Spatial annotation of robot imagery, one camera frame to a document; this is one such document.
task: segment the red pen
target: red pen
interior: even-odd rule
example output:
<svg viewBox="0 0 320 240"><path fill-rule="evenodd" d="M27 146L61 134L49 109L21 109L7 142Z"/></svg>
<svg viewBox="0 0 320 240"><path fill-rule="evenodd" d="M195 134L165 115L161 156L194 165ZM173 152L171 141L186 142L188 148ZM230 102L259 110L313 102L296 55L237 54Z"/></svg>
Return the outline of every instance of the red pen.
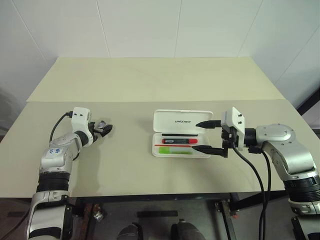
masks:
<svg viewBox="0 0 320 240"><path fill-rule="evenodd" d="M155 144L155 147L180 147L180 148L191 148L191 145L170 145L170 144Z"/></svg>
<svg viewBox="0 0 320 240"><path fill-rule="evenodd" d="M196 144L198 142L195 138L164 138L163 144Z"/></svg>

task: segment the cable connector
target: cable connector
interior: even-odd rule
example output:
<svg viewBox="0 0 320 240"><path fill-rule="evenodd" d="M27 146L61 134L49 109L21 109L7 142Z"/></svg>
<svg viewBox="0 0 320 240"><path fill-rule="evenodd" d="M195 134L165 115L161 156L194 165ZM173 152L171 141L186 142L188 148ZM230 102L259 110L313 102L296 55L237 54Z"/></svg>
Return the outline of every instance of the cable connector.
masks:
<svg viewBox="0 0 320 240"><path fill-rule="evenodd" d="M262 154L263 150L259 147L249 146L248 152L250 154Z"/></svg>
<svg viewBox="0 0 320 240"><path fill-rule="evenodd" d="M68 111L65 113L66 116L68 116L69 118L72 118L72 115L74 114L73 111Z"/></svg>

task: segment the table surface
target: table surface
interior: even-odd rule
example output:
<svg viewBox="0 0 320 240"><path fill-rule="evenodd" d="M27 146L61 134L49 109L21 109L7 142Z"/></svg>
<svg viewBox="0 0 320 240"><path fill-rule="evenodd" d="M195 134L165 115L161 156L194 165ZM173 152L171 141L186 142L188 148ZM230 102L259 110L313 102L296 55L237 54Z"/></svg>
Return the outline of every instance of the table surface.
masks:
<svg viewBox="0 0 320 240"><path fill-rule="evenodd" d="M153 114L156 109L212 111L215 119L235 106L245 116L247 128L283 123L291 126L298 140L320 167L320 141L285 99L190 101L190 102L29 102L0 143L0 197L31 197L36 190L41 156L48 147L53 125L73 107L86 107L92 120L106 120L114 128L84 148L74 161L70 177L73 197L146 194L227 193L259 191L251 168L231 150L229 157L171 158L151 153ZM71 131L64 119L55 137ZM221 129L208 131L210 143L221 147ZM255 165L267 184L262 155L243 154ZM272 190L283 183L272 166Z"/></svg>
<svg viewBox="0 0 320 240"><path fill-rule="evenodd" d="M59 57L29 102L284 99L250 57Z"/></svg>

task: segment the case lid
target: case lid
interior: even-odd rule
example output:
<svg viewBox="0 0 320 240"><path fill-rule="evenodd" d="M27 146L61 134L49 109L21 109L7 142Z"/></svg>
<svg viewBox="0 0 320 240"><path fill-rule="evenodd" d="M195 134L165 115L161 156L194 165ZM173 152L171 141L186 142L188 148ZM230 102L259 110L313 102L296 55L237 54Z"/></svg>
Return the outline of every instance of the case lid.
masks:
<svg viewBox="0 0 320 240"><path fill-rule="evenodd" d="M196 124L213 117L212 111L158 109L153 115L153 130L166 134L204 134L207 130Z"/></svg>

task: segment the white label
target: white label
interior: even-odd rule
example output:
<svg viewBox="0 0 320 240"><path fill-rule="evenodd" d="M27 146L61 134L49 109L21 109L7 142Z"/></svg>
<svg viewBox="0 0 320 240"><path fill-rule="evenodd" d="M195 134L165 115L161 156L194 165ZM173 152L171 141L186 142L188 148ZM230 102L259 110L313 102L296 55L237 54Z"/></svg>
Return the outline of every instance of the white label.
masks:
<svg viewBox="0 0 320 240"><path fill-rule="evenodd" d="M59 156L63 152L64 148L59 147L59 148L50 148L48 152L46 153L47 158L54 158Z"/></svg>

